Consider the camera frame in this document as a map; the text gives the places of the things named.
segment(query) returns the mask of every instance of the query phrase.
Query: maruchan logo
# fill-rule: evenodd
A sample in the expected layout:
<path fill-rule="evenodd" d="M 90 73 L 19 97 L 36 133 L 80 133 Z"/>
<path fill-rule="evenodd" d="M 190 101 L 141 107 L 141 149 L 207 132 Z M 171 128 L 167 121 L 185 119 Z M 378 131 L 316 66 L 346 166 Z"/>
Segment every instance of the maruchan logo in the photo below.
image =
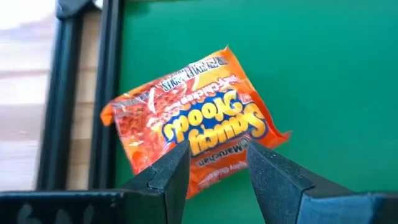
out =
<path fill-rule="evenodd" d="M 214 153 L 208 157 L 205 157 L 202 160 L 200 160 L 199 162 L 197 162 L 197 165 L 200 167 L 203 167 L 207 164 L 214 163 L 221 158 L 224 158 L 224 157 L 227 157 L 227 156 L 230 156 L 233 154 L 242 153 L 242 152 L 244 152 L 245 149 L 248 148 L 248 145 L 249 145 L 249 140 L 247 138 L 243 137 L 241 140 L 239 140 L 237 145 L 231 146 L 231 147 L 221 150 L 217 153 Z"/>

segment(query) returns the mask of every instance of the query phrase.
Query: black plastic part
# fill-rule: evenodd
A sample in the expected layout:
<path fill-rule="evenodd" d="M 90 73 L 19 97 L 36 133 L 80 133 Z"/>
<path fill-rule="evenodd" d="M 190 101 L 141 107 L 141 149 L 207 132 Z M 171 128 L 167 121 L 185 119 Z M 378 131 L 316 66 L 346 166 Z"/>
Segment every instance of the black plastic part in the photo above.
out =
<path fill-rule="evenodd" d="M 92 0 L 58 0 L 56 15 L 59 19 L 71 18 L 80 14 L 86 7 L 94 7 Z"/>
<path fill-rule="evenodd" d="M 248 164 L 267 224 L 398 223 L 397 192 L 355 194 L 255 141 Z"/>
<path fill-rule="evenodd" d="M 189 142 L 185 141 L 122 187 L 139 192 L 132 195 L 132 201 L 139 205 L 130 211 L 134 223 L 182 222 L 189 167 Z"/>
<path fill-rule="evenodd" d="M 181 223 L 189 163 L 183 142 L 121 189 L 0 193 L 1 223 Z"/>
<path fill-rule="evenodd" d="M 104 126 L 100 114 L 104 106 L 117 94 L 123 2 L 123 0 L 104 0 L 103 3 L 91 138 L 89 189 L 108 189 L 114 185 L 116 128 L 114 124 Z"/>
<path fill-rule="evenodd" d="M 42 133 L 38 190 L 65 188 L 82 23 L 80 15 L 58 22 Z"/>

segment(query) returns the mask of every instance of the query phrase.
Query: crinkled plastic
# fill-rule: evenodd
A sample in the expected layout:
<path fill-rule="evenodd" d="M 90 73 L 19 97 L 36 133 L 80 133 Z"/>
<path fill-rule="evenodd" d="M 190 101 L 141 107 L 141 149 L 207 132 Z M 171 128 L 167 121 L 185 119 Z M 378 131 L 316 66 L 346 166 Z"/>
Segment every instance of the crinkled plastic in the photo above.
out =
<path fill-rule="evenodd" d="M 117 97 L 101 118 L 116 123 L 135 174 L 189 139 L 187 198 L 246 168 L 250 139 L 274 148 L 289 138 L 229 48 Z"/>

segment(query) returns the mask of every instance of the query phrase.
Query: green surface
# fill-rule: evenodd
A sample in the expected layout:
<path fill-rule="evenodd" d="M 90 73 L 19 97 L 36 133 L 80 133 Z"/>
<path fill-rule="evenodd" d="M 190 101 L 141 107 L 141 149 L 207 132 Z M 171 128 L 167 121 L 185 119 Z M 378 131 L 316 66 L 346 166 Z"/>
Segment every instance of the green surface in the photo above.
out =
<path fill-rule="evenodd" d="M 229 45 L 281 131 L 278 152 L 353 190 L 398 190 L 396 0 L 126 3 L 119 92 Z M 131 177 L 118 145 L 117 181 Z M 184 223 L 264 223 L 248 172 L 187 202 Z"/>

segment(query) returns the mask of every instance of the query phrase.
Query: orange plastic wrapper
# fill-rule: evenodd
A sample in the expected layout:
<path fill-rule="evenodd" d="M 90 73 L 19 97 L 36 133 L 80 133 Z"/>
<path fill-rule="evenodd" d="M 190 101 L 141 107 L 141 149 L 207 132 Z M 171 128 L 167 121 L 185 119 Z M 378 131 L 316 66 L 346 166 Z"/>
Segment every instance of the orange plastic wrapper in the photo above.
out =
<path fill-rule="evenodd" d="M 101 114 L 116 123 L 135 174 L 189 139 L 187 198 L 248 166 L 248 141 L 268 148 L 285 142 L 229 48 L 135 88 Z"/>

